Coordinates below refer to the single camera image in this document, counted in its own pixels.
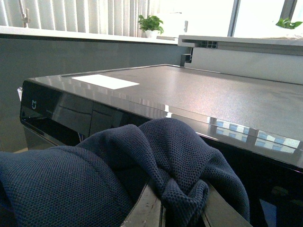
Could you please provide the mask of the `metal right gripper left finger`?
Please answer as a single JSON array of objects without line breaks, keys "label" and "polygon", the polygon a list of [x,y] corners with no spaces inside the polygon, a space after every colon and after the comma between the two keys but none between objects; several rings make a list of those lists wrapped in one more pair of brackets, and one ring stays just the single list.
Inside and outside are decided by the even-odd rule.
[{"label": "metal right gripper left finger", "polygon": [[121,227],[162,227],[163,205],[153,182],[147,182]]}]

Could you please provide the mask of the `metal right gripper right finger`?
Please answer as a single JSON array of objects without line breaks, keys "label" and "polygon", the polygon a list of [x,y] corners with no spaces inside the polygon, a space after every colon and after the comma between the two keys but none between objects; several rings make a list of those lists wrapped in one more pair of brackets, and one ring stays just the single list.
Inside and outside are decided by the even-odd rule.
[{"label": "metal right gripper right finger", "polygon": [[209,183],[209,194],[206,200],[202,220],[205,227],[251,227],[219,192]]}]

